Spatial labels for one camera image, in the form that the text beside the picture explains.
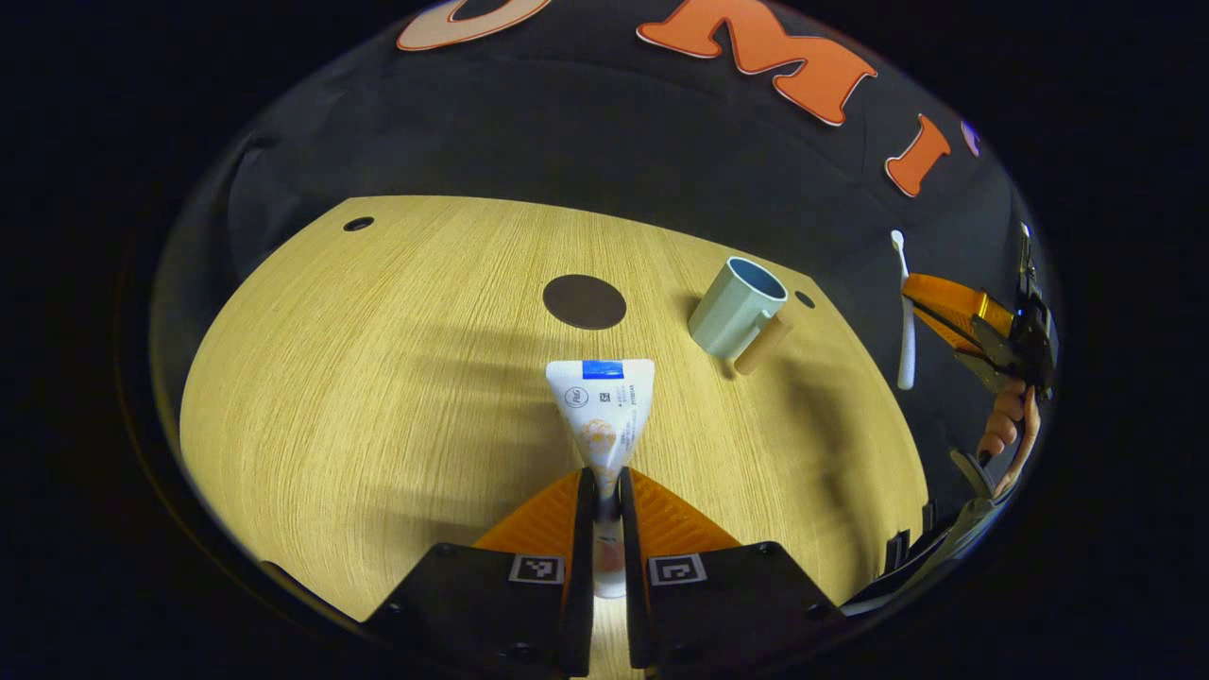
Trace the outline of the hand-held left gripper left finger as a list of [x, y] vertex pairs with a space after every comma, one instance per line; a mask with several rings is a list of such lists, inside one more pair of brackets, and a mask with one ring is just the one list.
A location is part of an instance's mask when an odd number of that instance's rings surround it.
[[368, 616], [372, 640], [468, 679], [590, 672], [596, 484], [582, 468], [472, 544], [433, 544]]

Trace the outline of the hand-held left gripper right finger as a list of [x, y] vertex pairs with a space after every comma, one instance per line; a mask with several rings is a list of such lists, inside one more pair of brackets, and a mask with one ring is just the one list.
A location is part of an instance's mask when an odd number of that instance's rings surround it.
[[648, 678], [752, 678], [841, 632], [841, 610], [773, 541], [742, 544], [637, 469], [619, 478], [629, 659]]

